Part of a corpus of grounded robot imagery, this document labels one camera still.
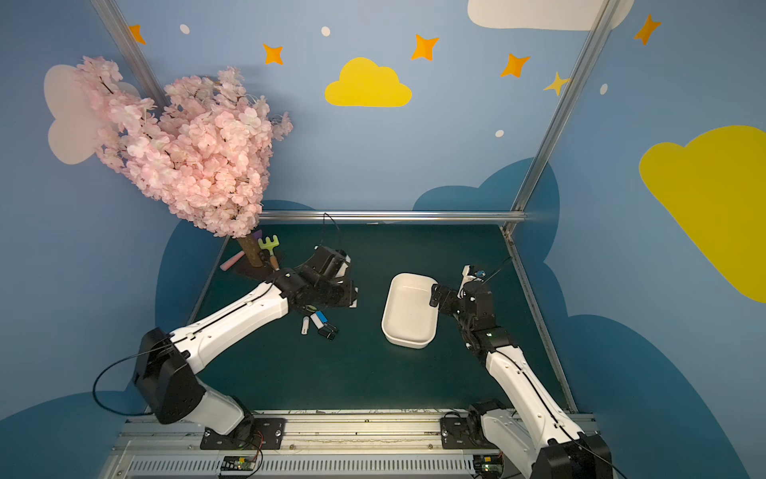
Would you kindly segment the black swivel usb drive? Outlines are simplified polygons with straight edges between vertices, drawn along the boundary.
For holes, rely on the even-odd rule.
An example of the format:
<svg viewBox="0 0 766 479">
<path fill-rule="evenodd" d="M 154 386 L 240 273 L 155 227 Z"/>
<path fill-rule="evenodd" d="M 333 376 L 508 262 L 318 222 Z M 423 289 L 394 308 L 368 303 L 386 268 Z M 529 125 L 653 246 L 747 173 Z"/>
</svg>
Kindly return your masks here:
<svg viewBox="0 0 766 479">
<path fill-rule="evenodd" d="M 325 327 L 323 327 L 323 329 L 319 329 L 318 333 L 322 337 L 324 337 L 324 338 L 326 338 L 328 340 L 333 340 L 336 337 L 336 332 L 335 331 L 332 331 L 331 329 L 326 329 Z"/>
</svg>

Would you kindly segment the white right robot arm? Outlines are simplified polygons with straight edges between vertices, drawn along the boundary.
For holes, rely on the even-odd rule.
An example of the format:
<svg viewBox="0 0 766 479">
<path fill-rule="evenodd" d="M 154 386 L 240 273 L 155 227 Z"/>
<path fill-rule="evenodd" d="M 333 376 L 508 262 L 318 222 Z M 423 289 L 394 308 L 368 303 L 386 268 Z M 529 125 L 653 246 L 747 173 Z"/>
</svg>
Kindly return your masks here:
<svg viewBox="0 0 766 479">
<path fill-rule="evenodd" d="M 494 315 L 492 291 L 466 277 L 460 289 L 433 285 L 430 305 L 458 323 L 468 351 L 508 396 L 473 406 L 474 430 L 495 445 L 524 478 L 612 478 L 616 469 L 606 441 L 586 434 L 548 393 L 520 345 Z"/>
</svg>

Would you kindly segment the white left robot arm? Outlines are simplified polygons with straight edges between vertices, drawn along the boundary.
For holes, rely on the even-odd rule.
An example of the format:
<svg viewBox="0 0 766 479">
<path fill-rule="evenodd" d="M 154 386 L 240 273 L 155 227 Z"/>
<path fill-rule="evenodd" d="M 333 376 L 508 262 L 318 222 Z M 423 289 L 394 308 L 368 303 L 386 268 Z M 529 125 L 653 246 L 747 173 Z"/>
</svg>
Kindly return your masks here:
<svg viewBox="0 0 766 479">
<path fill-rule="evenodd" d="M 356 307 L 358 289 L 347 277 L 350 267 L 345 251 L 320 245 L 299 267 L 277 269 L 216 313 L 170 333 L 159 327 L 146 333 L 133 383 L 151 413 L 162 424 L 189 421 L 225 439 L 250 441 L 255 436 L 253 415 L 197 376 L 229 347 L 289 313 L 299 313 L 321 336 L 335 339 L 338 329 L 323 311 Z"/>
</svg>

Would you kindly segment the white oval storage box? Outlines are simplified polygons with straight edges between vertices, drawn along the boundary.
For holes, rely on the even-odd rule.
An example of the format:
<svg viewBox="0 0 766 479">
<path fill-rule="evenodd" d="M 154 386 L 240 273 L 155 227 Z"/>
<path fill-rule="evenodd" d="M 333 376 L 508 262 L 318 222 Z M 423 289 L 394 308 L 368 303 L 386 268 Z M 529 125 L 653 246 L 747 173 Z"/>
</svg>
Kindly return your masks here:
<svg viewBox="0 0 766 479">
<path fill-rule="evenodd" d="M 435 279 L 414 273 L 399 273 L 386 299 L 381 329 L 395 345 L 423 349 L 435 338 L 438 309 L 430 305 Z"/>
</svg>

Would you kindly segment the lilac white swivel usb drive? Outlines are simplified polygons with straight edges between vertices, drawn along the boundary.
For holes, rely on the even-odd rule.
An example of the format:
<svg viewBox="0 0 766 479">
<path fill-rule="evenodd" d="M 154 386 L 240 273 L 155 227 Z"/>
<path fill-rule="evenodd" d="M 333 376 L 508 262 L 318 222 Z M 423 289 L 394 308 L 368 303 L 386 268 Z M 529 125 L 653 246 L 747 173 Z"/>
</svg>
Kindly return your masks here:
<svg viewBox="0 0 766 479">
<path fill-rule="evenodd" d="M 311 321 L 316 326 L 317 329 L 322 329 L 324 323 L 320 321 L 320 319 L 317 317 L 316 313 L 313 313 L 313 315 L 310 316 Z"/>
</svg>

